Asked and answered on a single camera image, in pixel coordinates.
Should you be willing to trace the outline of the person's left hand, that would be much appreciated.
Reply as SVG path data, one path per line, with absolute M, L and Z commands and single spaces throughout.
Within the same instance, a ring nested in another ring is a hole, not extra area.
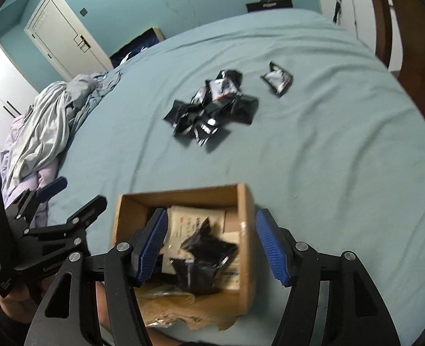
M 27 285 L 18 283 L 6 297 L 0 295 L 0 307 L 10 319 L 31 323 L 39 304 L 31 298 Z

